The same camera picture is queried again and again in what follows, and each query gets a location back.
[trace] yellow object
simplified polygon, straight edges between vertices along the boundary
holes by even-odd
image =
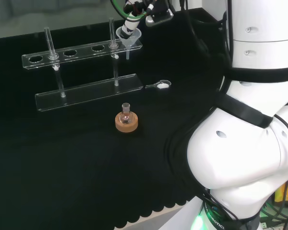
[[[282,202],[283,197],[284,197],[284,190],[285,190],[285,184],[280,186],[276,191],[275,191],[275,202]],[[286,193],[286,201],[288,201],[288,188],[287,188],[287,193]]]

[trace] robotic arm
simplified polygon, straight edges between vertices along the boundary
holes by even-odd
[[[140,20],[145,18],[147,26],[154,26],[171,20],[174,16],[173,12],[175,12],[170,2],[166,2],[166,0],[128,0],[123,9],[125,14],[120,11],[115,0],[111,0],[111,3],[115,10],[126,20],[120,34],[124,39],[130,37]]]

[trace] white wall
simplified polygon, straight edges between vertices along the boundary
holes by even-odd
[[[179,0],[172,0],[172,5],[176,11],[180,11]],[[189,9],[195,9],[202,7],[202,0],[188,0]]]
[[[203,0],[202,7],[217,20],[223,18],[226,11],[226,0]]]

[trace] black strap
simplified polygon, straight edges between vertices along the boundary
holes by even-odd
[[[288,68],[286,69],[242,69],[230,68],[225,76],[234,81],[254,83],[276,83],[288,81]]]
[[[215,106],[252,125],[267,128],[273,118],[224,93],[217,93]]]

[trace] test tube hole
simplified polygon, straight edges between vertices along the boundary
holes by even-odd
[[[29,61],[31,62],[31,63],[38,63],[38,62],[40,62],[41,60],[43,60],[43,57],[42,56],[33,56],[33,57],[31,57],[31,58],[29,58]]]
[[[64,55],[67,57],[73,57],[77,54],[77,50],[71,49],[64,52]]]
[[[95,52],[100,52],[100,51],[103,51],[104,49],[105,49],[104,46],[93,46],[92,47],[92,50]]]

